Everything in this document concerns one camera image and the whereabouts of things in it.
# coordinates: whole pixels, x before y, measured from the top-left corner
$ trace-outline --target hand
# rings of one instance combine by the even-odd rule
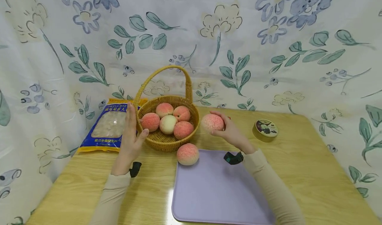
[[[210,111],[210,113],[220,116],[225,124],[224,131],[214,130],[211,132],[211,135],[225,139],[226,142],[243,151],[244,154],[253,154],[256,152],[257,148],[252,146],[251,142],[240,132],[231,119],[221,112]]]
[[[120,152],[111,169],[112,175],[125,175],[129,172],[130,165],[138,158],[142,144],[149,135],[149,130],[136,137],[137,120],[133,104],[127,104],[125,129],[123,130]]]

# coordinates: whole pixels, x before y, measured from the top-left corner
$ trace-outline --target floral fabric backdrop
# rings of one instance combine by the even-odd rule
[[[0,225],[23,224],[108,98],[156,69],[198,106],[302,114],[382,217],[380,0],[0,0]],[[177,69],[150,98],[184,94]]]

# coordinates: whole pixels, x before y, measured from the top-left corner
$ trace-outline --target purple cutting board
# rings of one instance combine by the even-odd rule
[[[242,163],[228,164],[225,153],[199,150],[194,165],[178,163],[171,207],[174,218],[183,222],[274,224],[274,215],[254,178]]]

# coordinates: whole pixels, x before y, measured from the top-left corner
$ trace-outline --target wicker basket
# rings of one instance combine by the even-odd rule
[[[157,97],[153,100],[149,100],[146,104],[141,106],[139,111],[137,110],[138,108],[138,103],[139,100],[141,99],[141,95],[147,84],[153,79],[154,76],[156,76],[159,72],[162,72],[166,69],[169,68],[176,68],[180,69],[183,71],[184,76],[186,77],[186,98],[180,97],[180,96],[175,96],[175,95],[166,95],[162,97]],[[199,121],[200,121],[200,116],[198,109],[196,106],[193,104],[193,98],[192,98],[192,84],[191,84],[191,78],[188,75],[187,71],[183,69],[183,67],[180,66],[165,66],[161,69],[156,70],[151,76],[148,77],[148,79],[142,84],[141,88],[139,89],[137,95],[134,98],[134,107],[135,107],[135,112],[137,115],[137,130],[142,132],[143,128],[142,125],[140,124],[139,120],[147,113],[154,112],[156,110],[156,107],[161,104],[161,103],[169,103],[171,104],[174,109],[178,106],[185,106],[189,109],[191,113],[191,117],[189,122],[194,126],[194,131],[191,133],[191,135],[187,136],[184,139],[177,140],[174,135],[166,135],[163,134],[159,129],[150,132],[149,136],[146,138],[146,143],[150,145],[153,149],[160,150],[163,152],[173,152],[177,151],[179,147],[181,147],[183,144],[186,144],[190,141],[191,137],[195,134],[196,130],[199,127]]]

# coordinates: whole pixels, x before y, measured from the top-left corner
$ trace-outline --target packaged food bag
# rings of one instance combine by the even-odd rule
[[[133,103],[132,100],[109,99],[78,152],[119,151],[128,102]],[[146,102],[147,99],[141,99],[138,109]]]

